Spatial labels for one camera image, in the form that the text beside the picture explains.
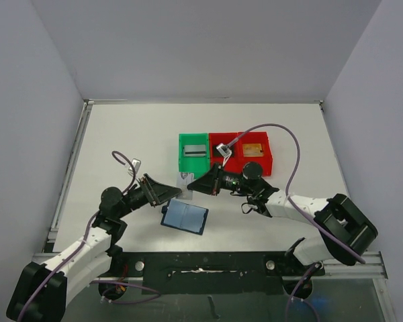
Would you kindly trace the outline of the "blue leather card holder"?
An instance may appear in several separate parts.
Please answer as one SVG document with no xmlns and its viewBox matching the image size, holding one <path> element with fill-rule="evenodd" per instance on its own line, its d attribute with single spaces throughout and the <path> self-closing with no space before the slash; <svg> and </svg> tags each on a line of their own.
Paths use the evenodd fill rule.
<svg viewBox="0 0 403 322">
<path fill-rule="evenodd" d="M 177 199 L 171 199 L 162 207 L 161 225 L 202 235 L 206 226 L 209 210 L 203 207 L 183 203 Z"/>
</svg>

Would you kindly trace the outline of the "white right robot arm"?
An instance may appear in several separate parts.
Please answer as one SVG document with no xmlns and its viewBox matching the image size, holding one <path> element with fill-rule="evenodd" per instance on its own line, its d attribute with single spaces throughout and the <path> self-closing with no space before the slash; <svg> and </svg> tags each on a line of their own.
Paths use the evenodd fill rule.
<svg viewBox="0 0 403 322">
<path fill-rule="evenodd" d="M 245 164 L 239 173 L 226 171 L 215 163 L 187 188 L 212 196 L 227 190 L 245 197 L 249 211 L 315 227 L 318 233 L 314 237 L 300 237 L 287 250 L 285 265 L 293 274 L 301 274 L 309 265 L 330 259 L 347 266 L 362 264 L 363 253 L 378 236 L 375 225 L 348 196 L 292 196 L 271 186 L 256 162 Z"/>
</svg>

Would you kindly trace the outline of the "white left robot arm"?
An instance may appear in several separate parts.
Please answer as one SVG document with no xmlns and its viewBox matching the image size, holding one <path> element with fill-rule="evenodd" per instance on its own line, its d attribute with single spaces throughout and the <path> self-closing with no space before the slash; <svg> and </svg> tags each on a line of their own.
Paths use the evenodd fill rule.
<svg viewBox="0 0 403 322">
<path fill-rule="evenodd" d="M 6 310 L 12 321 L 60 321 L 67 305 L 99 276 L 114 276 L 123 268 L 123 250 L 117 242 L 127 224 L 123 217 L 150 205 L 157 207 L 181 194 L 180 188 L 161 184 L 144 174 L 138 187 L 122 192 L 105 189 L 98 211 L 83 236 L 54 257 L 30 262 L 21 272 Z"/>
</svg>

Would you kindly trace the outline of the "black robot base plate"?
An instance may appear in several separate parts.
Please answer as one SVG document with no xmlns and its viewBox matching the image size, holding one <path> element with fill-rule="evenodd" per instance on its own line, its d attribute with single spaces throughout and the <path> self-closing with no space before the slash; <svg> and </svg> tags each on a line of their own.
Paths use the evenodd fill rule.
<svg viewBox="0 0 403 322">
<path fill-rule="evenodd" d="M 140 278 L 161 294 L 282 295 L 309 269 L 289 251 L 126 252 L 114 246 L 103 277 Z"/>
</svg>

